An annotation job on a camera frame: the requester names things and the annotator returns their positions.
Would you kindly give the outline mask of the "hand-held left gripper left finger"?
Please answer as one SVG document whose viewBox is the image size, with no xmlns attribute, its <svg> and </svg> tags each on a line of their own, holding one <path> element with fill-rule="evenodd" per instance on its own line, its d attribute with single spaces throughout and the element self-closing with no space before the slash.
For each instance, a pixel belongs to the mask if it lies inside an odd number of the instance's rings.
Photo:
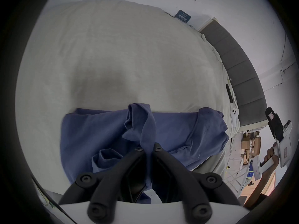
<svg viewBox="0 0 299 224">
<path fill-rule="evenodd" d="M 110 224 L 114 220 L 116 202 L 136 203 L 144 189 L 145 151 L 139 147 L 109 170 L 79 174 L 59 205 L 89 201 L 89 219 L 97 224 Z"/>
</svg>

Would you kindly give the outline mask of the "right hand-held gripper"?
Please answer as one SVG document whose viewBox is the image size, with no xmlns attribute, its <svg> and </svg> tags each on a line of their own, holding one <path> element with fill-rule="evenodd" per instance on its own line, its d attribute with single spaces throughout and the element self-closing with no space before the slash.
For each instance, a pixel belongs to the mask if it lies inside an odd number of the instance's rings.
<svg viewBox="0 0 299 224">
<path fill-rule="evenodd" d="M 290 142 L 290 132 L 292 130 L 292 122 L 288 120 L 283 126 L 282 122 L 271 107 L 265 110 L 265 115 L 268 119 L 268 126 L 277 143 L 274 147 L 274 154 L 279 158 L 280 167 L 285 167 L 292 157 L 292 148 Z M 252 168 L 255 180 L 259 180 L 262 174 L 274 164 L 273 158 L 268 161 L 261 162 L 259 155 L 252 158 Z"/>
</svg>

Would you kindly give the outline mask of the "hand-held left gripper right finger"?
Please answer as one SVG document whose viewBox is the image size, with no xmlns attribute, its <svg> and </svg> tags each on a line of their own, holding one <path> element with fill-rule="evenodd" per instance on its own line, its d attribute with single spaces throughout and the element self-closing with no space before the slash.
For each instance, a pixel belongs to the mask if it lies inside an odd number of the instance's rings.
<svg viewBox="0 0 299 224">
<path fill-rule="evenodd" d="M 241 207 L 222 177 L 189 171 L 159 143 L 152 151 L 152 188 L 162 203 L 181 201 L 187 223 L 207 223 L 214 213 L 211 202 L 225 208 Z"/>
</svg>

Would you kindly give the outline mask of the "person's right hand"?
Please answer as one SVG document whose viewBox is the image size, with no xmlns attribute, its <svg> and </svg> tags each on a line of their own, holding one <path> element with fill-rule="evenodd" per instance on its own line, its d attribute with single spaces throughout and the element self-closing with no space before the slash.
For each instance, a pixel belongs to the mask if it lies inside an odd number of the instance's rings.
<svg viewBox="0 0 299 224">
<path fill-rule="evenodd" d="M 273 144 L 273 146 L 267 150 L 267 155 L 265 155 L 264 157 L 264 162 L 268 162 L 268 160 L 270 160 L 272 158 L 273 160 L 273 165 L 267 170 L 268 172 L 272 173 L 277 166 L 279 165 L 279 158 L 278 156 L 275 154 L 274 148 L 277 146 L 277 142 L 275 142 Z"/>
</svg>

